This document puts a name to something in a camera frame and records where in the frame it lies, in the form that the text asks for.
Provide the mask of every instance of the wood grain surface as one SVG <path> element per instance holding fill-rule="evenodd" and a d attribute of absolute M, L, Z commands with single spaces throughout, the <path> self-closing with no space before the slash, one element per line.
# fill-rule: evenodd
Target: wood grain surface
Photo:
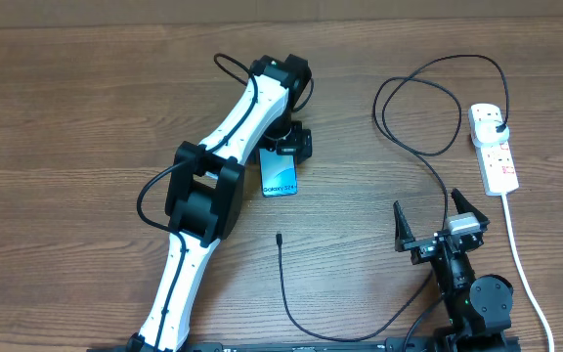
<path fill-rule="evenodd" d="M 0 0 L 0 28 L 539 16 L 563 0 Z"/>
<path fill-rule="evenodd" d="M 212 63 L 219 51 L 245 63 L 288 53 L 310 61 L 315 93 L 294 117 L 312 129 L 315 149 L 298 168 L 294 197 L 263 198 L 249 167 L 240 219 L 197 296 L 194 340 L 315 341 L 283 311 L 276 231 L 289 306 L 306 328 L 357 336 L 396 312 L 430 267 L 394 251 L 392 203 L 423 238 L 440 227 L 442 195 L 417 159 L 378 133 L 370 105 L 390 76 L 477 53 L 497 60 L 509 81 L 516 238 L 563 351 L 561 18 L 0 30 L 0 351 L 84 351 L 138 330 L 168 238 L 139 220 L 135 199 L 182 141 L 201 140 L 238 100 L 241 86 Z M 422 77 L 451 89 L 465 109 L 504 107 L 498 73 L 481 60 L 445 62 Z M 434 151 L 454 133 L 457 113 L 445 94 L 410 84 L 387 118 L 400 139 Z M 453 147 L 431 162 L 491 219 L 486 244 L 470 254 L 473 268 L 514 284 L 507 334 L 525 351 L 543 351 L 500 200 L 484 195 L 469 133 L 464 119 Z M 158 220 L 165 187 L 146 203 Z M 435 286 L 426 290 L 379 338 L 404 334 L 436 295 Z M 446 318 L 441 308 L 418 333 Z"/>

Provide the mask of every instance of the power strip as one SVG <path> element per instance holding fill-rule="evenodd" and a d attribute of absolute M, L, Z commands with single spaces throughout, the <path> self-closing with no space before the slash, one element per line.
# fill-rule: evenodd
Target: power strip
<path fill-rule="evenodd" d="M 488 196 L 500 196 L 518 189 L 514 159 L 507 143 L 509 129 L 503 133 L 497 133 L 494 129 L 501 119 L 500 109 L 490 104 L 475 104 L 468 111 L 471 138 Z M 492 129 L 485 128 L 489 125 L 493 126 Z"/>
<path fill-rule="evenodd" d="M 500 196 L 518 189 L 518 178 L 509 144 L 475 148 L 487 196 Z"/>
<path fill-rule="evenodd" d="M 516 270 L 523 282 L 523 287 L 529 300 L 532 302 L 536 313 L 540 317 L 544 332 L 548 340 L 548 351 L 555 351 L 555 342 L 553 341 L 553 332 L 544 316 L 542 308 L 538 304 L 534 294 L 532 293 L 523 265 L 518 256 L 516 247 L 516 239 L 514 239 L 514 230 L 512 229 L 512 219 L 507 204 L 507 194 L 518 189 L 518 178 L 516 177 L 516 169 L 514 168 L 514 159 L 512 152 L 507 143 L 509 138 L 509 130 L 497 132 L 494 127 L 502 117 L 500 109 L 490 104 L 476 104 L 468 111 L 468 120 L 470 122 L 470 136 L 475 145 L 477 159 L 479 160 L 479 170 L 481 178 L 484 182 L 484 189 L 488 196 L 500 196 L 505 212 L 505 224 L 507 226 L 507 236 L 509 238 L 509 246 L 514 257 Z"/>

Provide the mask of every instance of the smartphone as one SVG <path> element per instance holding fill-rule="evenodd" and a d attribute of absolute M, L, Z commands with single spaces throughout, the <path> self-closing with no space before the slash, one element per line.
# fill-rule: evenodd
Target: smartphone
<path fill-rule="evenodd" d="M 264 197 L 296 195 L 298 188 L 294 155 L 278 155 L 266 149 L 260 149 L 259 152 Z"/>

